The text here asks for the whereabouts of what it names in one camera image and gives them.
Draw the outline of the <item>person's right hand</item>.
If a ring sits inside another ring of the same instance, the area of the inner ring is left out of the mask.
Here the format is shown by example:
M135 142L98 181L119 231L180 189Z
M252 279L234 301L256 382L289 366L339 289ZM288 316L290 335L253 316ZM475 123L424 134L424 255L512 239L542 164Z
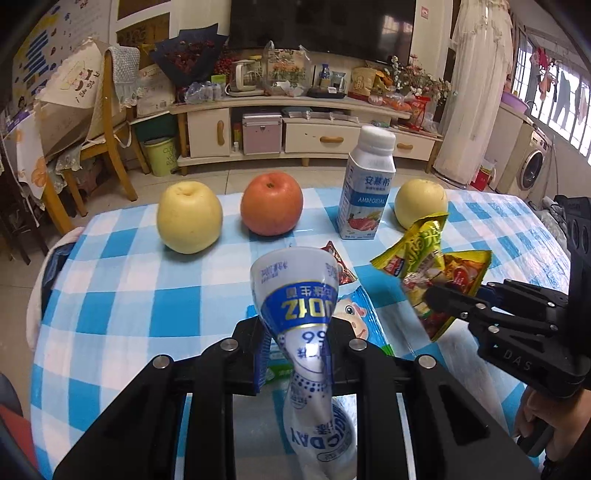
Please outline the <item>person's right hand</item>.
M556 401L531 387L527 387L515 418L514 435L528 437L534 430L536 418L554 428L546 446L546 456L552 461L567 458L590 421L591 399L589 390L580 390L566 400Z

